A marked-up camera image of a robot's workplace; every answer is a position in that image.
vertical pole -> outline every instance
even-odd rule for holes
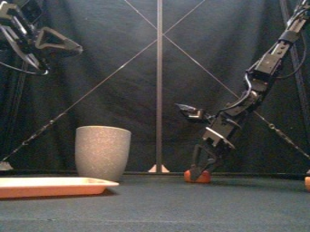
[[[162,173],[162,0],[158,0],[156,172]]]
[[[287,0],[279,0],[279,6],[281,6],[281,13],[282,13],[285,25],[286,25],[290,19]],[[290,49],[290,58],[291,58],[294,70],[297,70],[298,65],[301,63],[298,57],[299,55],[298,55],[297,47],[294,45]],[[303,74],[301,70],[295,73],[295,81],[297,81],[297,89],[298,89],[302,112],[303,112],[306,138],[307,138],[307,143],[310,144],[310,104],[309,104],[307,93],[305,89]]]

ceramic cup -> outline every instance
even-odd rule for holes
[[[119,181],[124,172],[131,131],[106,126],[76,129],[75,164],[82,177]]]

tray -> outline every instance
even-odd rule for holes
[[[119,183],[91,178],[0,178],[0,198],[100,194]]]

black curtain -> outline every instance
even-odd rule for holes
[[[84,125],[132,132],[126,170],[156,163],[156,1],[44,0],[42,24],[84,47],[80,56],[52,60],[47,77],[27,76],[9,149],[68,107],[58,123],[9,158],[15,169],[75,169],[75,130]],[[285,30],[278,1],[164,0],[162,49],[162,164],[185,171],[205,125],[182,118],[175,103],[210,114],[242,91],[243,74]],[[291,72],[291,59],[285,73]],[[309,77],[309,67],[303,68]],[[309,78],[305,78],[309,90]],[[310,151],[294,77],[277,82],[258,114]],[[255,113],[218,171],[309,170],[306,158]]]

metal rod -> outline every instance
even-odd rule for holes
[[[162,0],[158,0],[156,172],[162,173]]]

